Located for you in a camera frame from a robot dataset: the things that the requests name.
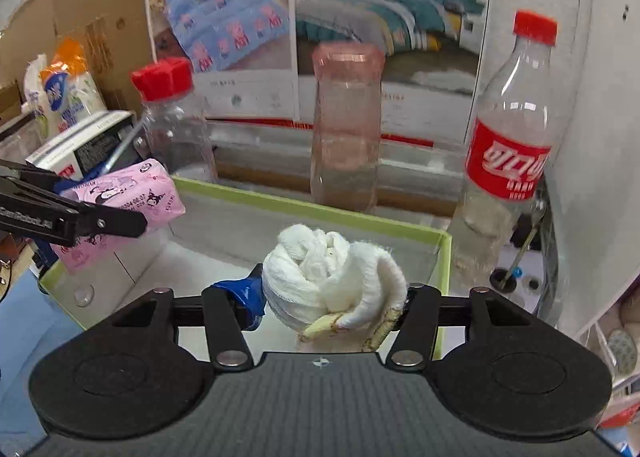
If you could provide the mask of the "white towel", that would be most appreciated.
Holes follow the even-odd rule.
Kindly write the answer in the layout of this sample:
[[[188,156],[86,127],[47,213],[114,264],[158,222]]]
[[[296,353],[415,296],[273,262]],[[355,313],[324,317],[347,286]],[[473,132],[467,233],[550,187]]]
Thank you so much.
[[[296,332],[296,350],[369,353],[404,311],[409,284],[390,252],[304,224],[283,229],[262,262],[273,314]]]

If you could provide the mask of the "pink tissue pack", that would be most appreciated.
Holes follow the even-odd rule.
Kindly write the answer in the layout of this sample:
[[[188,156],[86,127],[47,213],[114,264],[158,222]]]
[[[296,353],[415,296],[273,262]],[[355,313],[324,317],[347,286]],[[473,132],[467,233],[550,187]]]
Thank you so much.
[[[146,220],[143,234],[161,229],[186,213],[174,181],[155,159],[141,161],[65,189],[61,196],[70,200],[141,213]],[[103,229],[80,236],[73,247],[52,246],[70,273],[77,273],[99,259],[111,255],[129,238],[105,234]]]

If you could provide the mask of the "green cardboard box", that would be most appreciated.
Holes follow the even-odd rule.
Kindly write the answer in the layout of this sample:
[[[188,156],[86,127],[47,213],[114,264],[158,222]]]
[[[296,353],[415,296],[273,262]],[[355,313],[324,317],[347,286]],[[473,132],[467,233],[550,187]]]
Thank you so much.
[[[363,335],[300,333],[319,318],[355,310],[367,245],[387,252],[410,285],[449,290],[449,235],[311,202],[176,178],[186,212],[75,273],[56,262],[40,285],[85,329],[155,288],[198,295],[267,269],[266,313],[245,335],[254,359],[265,352],[358,349]]]

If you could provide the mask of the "white red small carton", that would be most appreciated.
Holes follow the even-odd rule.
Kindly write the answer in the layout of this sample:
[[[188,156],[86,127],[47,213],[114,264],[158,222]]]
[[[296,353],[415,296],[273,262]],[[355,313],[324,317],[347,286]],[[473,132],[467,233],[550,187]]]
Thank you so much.
[[[79,182],[103,164],[134,127],[136,118],[126,110],[105,110],[66,128],[27,159],[36,168]]]

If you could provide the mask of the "red cap clear jar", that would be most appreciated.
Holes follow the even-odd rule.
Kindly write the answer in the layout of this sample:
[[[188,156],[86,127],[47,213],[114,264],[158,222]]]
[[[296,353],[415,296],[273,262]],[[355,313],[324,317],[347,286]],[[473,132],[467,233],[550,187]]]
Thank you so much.
[[[205,100],[194,92],[192,64],[168,57],[130,74],[142,105],[142,128],[151,156],[167,172],[214,183],[217,170],[205,119]]]

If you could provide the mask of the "brown cardboard sheet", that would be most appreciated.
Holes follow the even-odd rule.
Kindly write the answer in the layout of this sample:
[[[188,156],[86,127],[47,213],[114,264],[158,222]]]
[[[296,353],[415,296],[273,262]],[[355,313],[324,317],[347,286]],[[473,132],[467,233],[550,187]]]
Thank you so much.
[[[65,38],[82,44],[108,108],[141,110],[130,73],[152,61],[145,0],[21,0],[1,27],[1,81],[21,83],[29,61]]]

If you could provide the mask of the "cola plastic bottle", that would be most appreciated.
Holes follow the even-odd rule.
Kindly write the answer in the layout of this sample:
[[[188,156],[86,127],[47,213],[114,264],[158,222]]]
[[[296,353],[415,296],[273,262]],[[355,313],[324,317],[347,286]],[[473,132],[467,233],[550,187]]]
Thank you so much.
[[[448,227],[455,292],[489,284],[556,141],[550,59],[558,23],[520,9],[513,33],[510,57],[474,105],[462,193]]]

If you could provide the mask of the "pink glass bottle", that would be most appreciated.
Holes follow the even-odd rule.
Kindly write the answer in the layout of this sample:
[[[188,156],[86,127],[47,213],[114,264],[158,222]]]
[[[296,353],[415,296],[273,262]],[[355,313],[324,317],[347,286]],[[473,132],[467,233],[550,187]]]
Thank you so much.
[[[373,44],[323,42],[312,62],[311,195],[323,206],[369,211],[378,199],[385,55]]]

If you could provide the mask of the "bedding calendar poster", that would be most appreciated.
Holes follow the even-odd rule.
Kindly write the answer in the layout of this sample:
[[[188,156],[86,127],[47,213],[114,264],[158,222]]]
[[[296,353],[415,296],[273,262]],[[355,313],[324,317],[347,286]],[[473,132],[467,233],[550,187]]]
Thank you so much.
[[[146,0],[156,58],[182,56],[216,119],[310,123],[312,55],[354,41],[384,55],[382,129],[459,144],[488,0]]]

